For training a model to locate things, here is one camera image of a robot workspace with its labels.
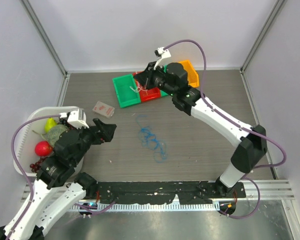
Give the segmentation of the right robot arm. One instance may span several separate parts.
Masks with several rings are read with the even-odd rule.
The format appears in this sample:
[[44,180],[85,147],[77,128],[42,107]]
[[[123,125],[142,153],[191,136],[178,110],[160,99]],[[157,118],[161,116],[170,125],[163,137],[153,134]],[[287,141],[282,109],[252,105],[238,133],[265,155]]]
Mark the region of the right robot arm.
[[232,194],[234,185],[266,155],[265,128],[245,124],[213,104],[189,84],[182,64],[173,62],[161,67],[150,62],[133,77],[145,90],[158,88],[170,95],[177,109],[208,124],[235,147],[230,164],[216,180],[215,190],[220,197]]

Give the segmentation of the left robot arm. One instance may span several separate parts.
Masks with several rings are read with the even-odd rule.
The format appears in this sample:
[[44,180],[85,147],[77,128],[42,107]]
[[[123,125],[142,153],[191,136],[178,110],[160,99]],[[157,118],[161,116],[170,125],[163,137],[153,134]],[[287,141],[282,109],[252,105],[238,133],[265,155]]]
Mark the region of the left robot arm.
[[50,202],[92,145],[112,141],[117,125],[98,118],[93,122],[93,126],[79,128],[63,126],[54,143],[53,154],[43,161],[35,181],[29,185],[26,201],[11,222],[0,227],[0,240],[43,240],[71,206],[96,195],[97,181],[83,172],[76,176],[65,193]]

